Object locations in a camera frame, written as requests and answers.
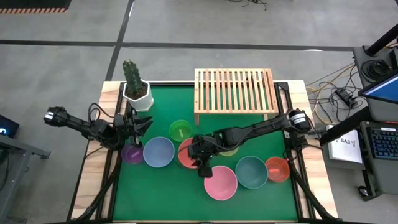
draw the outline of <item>keyboard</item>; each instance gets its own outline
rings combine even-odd
[[[371,139],[374,149],[374,157],[380,159],[398,160],[398,132],[371,130]]]

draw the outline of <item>label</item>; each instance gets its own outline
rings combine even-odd
[[[381,128],[381,131],[396,131],[395,128]]]
[[[48,115],[48,114],[46,114],[44,117],[45,117],[45,118],[48,118],[48,119],[52,119],[52,118],[53,118],[53,116]]]
[[[301,122],[305,122],[305,118],[299,118],[299,119],[293,120],[294,124],[301,123]]]
[[[305,118],[305,114],[304,113],[299,113],[299,114],[296,114],[296,115],[290,117],[291,120],[295,120],[295,119],[298,119],[298,118]]]

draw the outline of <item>concrete floor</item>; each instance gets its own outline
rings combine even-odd
[[[262,5],[242,8],[244,2],[225,0],[136,0],[124,41],[359,46],[371,44],[398,21],[394,0],[267,2],[264,12]],[[127,0],[73,0],[66,14],[0,14],[0,40],[114,42],[126,6]],[[49,106],[64,106],[85,119],[87,106],[100,97],[113,49],[0,45],[0,113],[21,124],[18,139],[52,151],[49,160],[34,158],[30,163],[12,215],[26,217],[28,223],[66,219],[87,141],[70,129],[44,125],[42,117]],[[124,47],[112,80],[124,79],[125,59],[135,61],[147,80],[191,80],[194,68],[267,67],[276,80],[310,83],[351,63],[352,54]],[[347,78],[335,84],[343,86]],[[353,79],[361,86],[357,76]],[[327,110],[334,119],[335,109]],[[362,184],[357,170],[329,167],[328,175],[341,218],[368,223],[398,219],[397,196],[361,201],[356,193]]]

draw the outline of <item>blue bowl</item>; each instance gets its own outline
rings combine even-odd
[[[258,189],[268,179],[266,164],[256,156],[246,156],[239,160],[235,167],[236,178],[243,187]]]
[[[144,160],[151,167],[164,167],[174,157],[174,145],[165,137],[155,137],[144,147]]]

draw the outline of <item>plastic bowl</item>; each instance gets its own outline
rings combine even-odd
[[[193,159],[188,157],[188,148],[187,146],[192,144],[193,138],[188,138],[184,142],[181,143],[180,147],[178,147],[178,159],[183,166],[189,169],[196,169],[197,166],[193,166],[192,164],[195,162]]]
[[[290,175],[289,165],[287,161],[280,157],[271,157],[266,161],[269,176],[268,178],[274,182],[281,183]]]
[[[188,121],[178,120],[170,125],[170,137],[177,142],[182,142],[192,135],[192,127]]]
[[[205,178],[205,189],[215,200],[228,200],[236,192],[238,181],[234,172],[226,166],[212,168],[213,177]]]
[[[222,156],[233,156],[237,153],[239,147],[237,147],[236,149],[232,150],[232,151],[228,151],[228,152],[220,152],[220,155]]]
[[[149,140],[144,147],[144,160],[151,167],[163,167],[174,157],[174,145],[165,137],[156,137]]]
[[[139,164],[144,161],[144,148],[127,144],[121,151],[121,157],[128,164]]]
[[[239,183],[249,189],[258,189],[267,182],[267,167],[256,156],[246,156],[240,159],[236,164],[235,173]]]

